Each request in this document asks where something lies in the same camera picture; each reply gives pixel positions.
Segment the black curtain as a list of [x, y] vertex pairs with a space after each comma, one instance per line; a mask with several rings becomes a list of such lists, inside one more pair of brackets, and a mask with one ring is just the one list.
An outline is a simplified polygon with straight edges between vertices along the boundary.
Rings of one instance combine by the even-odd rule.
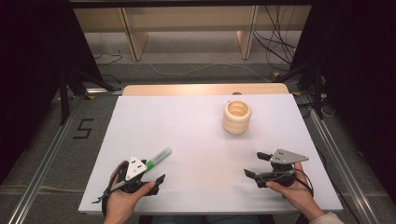
[[0, 184], [59, 89], [101, 80], [69, 0], [0, 0]]
[[396, 0], [298, 0], [311, 10], [291, 63], [322, 49], [326, 92], [396, 202]]

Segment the aluminium floor rail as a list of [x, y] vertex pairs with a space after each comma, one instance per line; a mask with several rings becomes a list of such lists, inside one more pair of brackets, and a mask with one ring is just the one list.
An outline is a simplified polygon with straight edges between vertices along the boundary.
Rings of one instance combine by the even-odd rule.
[[348, 193], [361, 216], [362, 223], [378, 224], [379, 219], [374, 208], [365, 196], [357, 179], [352, 174], [351, 169], [347, 165], [347, 161], [343, 158], [341, 151], [336, 145], [324, 120], [319, 118], [319, 115], [315, 110], [311, 112], [310, 118], [313, 120], [339, 175], [343, 179], [346, 189], [348, 190]]
[[65, 122], [60, 126], [56, 135], [54, 136], [43, 160], [40, 162], [37, 170], [29, 185], [24, 190], [17, 206], [15, 207], [13, 213], [7, 224], [23, 224], [23, 221], [27, 217], [30, 208], [35, 200], [36, 195], [39, 192], [39, 189], [44, 182], [51, 165], [53, 164], [54, 159], [56, 158], [58, 151], [60, 150], [66, 134], [71, 127], [72, 122], [75, 119], [75, 114], [80, 107], [83, 101], [82, 96], [76, 96], [74, 100], [71, 102], [71, 108], [68, 118]]

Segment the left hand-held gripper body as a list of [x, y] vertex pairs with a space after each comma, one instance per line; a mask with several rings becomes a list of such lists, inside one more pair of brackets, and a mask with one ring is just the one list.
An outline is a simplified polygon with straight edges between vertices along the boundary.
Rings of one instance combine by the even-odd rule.
[[121, 166], [120, 171], [120, 189], [126, 193], [135, 193], [141, 189], [146, 182], [141, 178], [147, 171], [147, 166], [137, 157], [132, 156], [131, 159]]

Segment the light wooden table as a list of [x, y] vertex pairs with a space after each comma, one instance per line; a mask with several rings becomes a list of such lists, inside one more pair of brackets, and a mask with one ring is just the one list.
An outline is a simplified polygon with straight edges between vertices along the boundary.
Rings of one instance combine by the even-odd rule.
[[123, 96], [288, 94], [282, 83], [129, 85]]

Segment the black metal stand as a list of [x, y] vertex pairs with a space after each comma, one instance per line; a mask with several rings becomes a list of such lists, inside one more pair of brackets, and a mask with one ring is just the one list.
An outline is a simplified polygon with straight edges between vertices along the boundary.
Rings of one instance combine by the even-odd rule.
[[98, 74], [97, 76], [90, 75], [76, 67], [64, 68], [58, 76], [58, 80], [62, 107], [61, 125], [65, 124], [70, 114], [67, 88], [70, 88], [75, 95], [81, 96], [87, 92], [87, 88], [83, 85], [83, 81], [89, 81], [99, 87], [102, 87], [106, 91], [120, 91], [120, 88], [116, 88], [105, 83], [101, 74]]
[[276, 83], [284, 81], [300, 74], [297, 87], [301, 91], [307, 91], [310, 88], [314, 90], [314, 102], [311, 104], [317, 113], [321, 112], [321, 65], [318, 63], [302, 63], [289, 72], [276, 79]]

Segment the person's left hand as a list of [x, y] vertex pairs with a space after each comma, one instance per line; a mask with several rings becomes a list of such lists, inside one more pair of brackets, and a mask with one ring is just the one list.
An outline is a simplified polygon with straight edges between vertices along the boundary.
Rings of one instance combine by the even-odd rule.
[[154, 182], [148, 182], [135, 193], [126, 193], [122, 190], [113, 191], [107, 201], [106, 217], [121, 215], [131, 217], [138, 201], [154, 188]]

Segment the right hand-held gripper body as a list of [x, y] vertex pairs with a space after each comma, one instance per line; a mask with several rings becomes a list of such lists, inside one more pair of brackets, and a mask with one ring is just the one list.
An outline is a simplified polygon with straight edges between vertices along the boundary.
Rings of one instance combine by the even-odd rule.
[[273, 170], [271, 172], [260, 173], [254, 178], [259, 188], [265, 188], [266, 183], [269, 181], [276, 182], [283, 187], [291, 186], [296, 179], [296, 169], [293, 164], [295, 162], [309, 160], [306, 156], [285, 149], [278, 149], [272, 155], [269, 162]]

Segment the light wooden desk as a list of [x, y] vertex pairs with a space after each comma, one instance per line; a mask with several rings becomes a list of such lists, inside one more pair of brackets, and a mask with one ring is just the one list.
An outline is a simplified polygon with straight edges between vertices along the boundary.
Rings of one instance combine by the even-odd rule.
[[310, 6], [111, 7], [76, 8], [85, 33], [124, 33], [132, 59], [138, 61], [150, 32], [235, 31], [244, 60], [255, 31], [301, 31]]

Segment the cream ribbed pen holder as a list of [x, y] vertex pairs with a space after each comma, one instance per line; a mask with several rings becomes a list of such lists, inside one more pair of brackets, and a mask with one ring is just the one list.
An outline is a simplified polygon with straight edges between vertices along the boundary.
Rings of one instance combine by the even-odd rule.
[[250, 106], [239, 100], [229, 101], [223, 109], [222, 126], [231, 134], [241, 134], [248, 129], [251, 118]]

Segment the white table mat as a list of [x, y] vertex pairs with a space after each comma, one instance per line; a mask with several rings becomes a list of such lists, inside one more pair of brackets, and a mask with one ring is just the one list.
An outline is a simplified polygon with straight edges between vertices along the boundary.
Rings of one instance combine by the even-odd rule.
[[322, 165], [300, 110], [290, 94], [242, 96], [252, 115], [245, 133], [222, 127], [230, 95], [121, 96], [83, 194], [79, 212], [99, 215], [102, 196], [115, 167], [136, 156], [149, 160], [163, 149], [171, 154], [144, 175], [164, 178], [155, 196], [135, 209], [144, 215], [215, 215], [288, 213], [292, 206], [270, 189], [260, 189], [245, 172], [268, 172], [260, 152], [277, 149], [305, 155], [304, 172], [314, 186], [319, 206], [342, 208]]

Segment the person's right hand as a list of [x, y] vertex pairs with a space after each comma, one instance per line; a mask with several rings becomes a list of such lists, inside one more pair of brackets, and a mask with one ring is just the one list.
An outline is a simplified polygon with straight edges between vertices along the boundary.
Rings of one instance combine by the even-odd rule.
[[267, 182], [266, 186], [284, 196], [293, 207], [304, 214], [308, 221], [324, 216], [325, 212], [315, 202], [310, 190], [304, 186], [307, 180], [303, 174], [303, 166], [296, 162], [294, 168], [296, 169], [296, 177], [301, 182], [295, 181], [289, 187], [283, 187], [276, 182]]

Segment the green and white marker pen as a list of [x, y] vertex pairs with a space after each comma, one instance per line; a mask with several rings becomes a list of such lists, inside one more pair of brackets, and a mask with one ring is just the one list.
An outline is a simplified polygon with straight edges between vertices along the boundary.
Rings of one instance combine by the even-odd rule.
[[168, 157], [172, 153], [172, 149], [170, 147], [165, 148], [152, 159], [146, 162], [147, 172], [150, 171], [153, 167], [163, 161], [166, 157]]

